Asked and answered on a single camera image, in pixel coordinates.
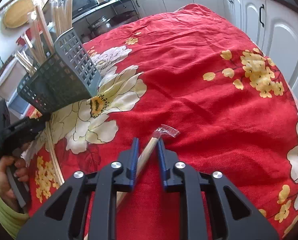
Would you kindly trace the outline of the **green sleeve forearm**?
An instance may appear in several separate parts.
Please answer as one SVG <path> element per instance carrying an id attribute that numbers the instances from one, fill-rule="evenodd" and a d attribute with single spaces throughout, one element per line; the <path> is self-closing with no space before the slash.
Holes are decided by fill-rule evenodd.
<path id="1" fill-rule="evenodd" d="M 29 218 L 27 213 L 14 211 L 0 197 L 0 223 L 12 239 L 16 239 L 21 227 Z"/>

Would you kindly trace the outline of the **person's left hand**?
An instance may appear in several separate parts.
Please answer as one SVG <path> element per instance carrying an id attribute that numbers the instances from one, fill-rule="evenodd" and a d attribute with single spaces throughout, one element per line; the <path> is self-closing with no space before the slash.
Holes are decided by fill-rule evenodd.
<path id="1" fill-rule="evenodd" d="M 12 189 L 14 180 L 27 183 L 29 179 L 25 160 L 19 156 L 5 155 L 0 159 L 0 197 L 12 210 L 26 213 L 26 207 L 20 207 L 16 194 Z"/>

